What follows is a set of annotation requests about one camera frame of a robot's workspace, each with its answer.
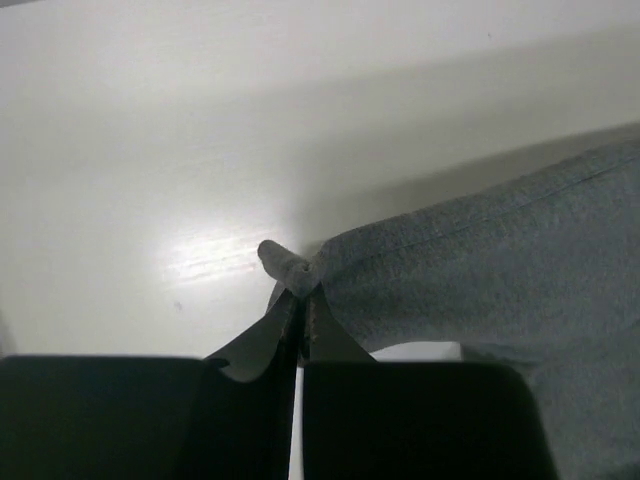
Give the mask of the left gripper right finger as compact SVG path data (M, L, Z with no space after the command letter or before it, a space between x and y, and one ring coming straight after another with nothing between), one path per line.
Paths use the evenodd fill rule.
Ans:
M555 479L538 409L510 367L378 362L323 290L307 299L302 466L307 479Z

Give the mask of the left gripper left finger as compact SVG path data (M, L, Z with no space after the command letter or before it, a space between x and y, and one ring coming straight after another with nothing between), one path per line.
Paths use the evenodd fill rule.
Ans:
M284 479L300 305L283 292L208 357L1 362L5 479Z

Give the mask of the grey shorts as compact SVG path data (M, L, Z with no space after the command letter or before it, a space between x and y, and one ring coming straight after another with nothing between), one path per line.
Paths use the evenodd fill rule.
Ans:
M639 143L327 240L311 258L266 240L265 271L322 287L366 350L455 342L521 373L564 479L639 475Z

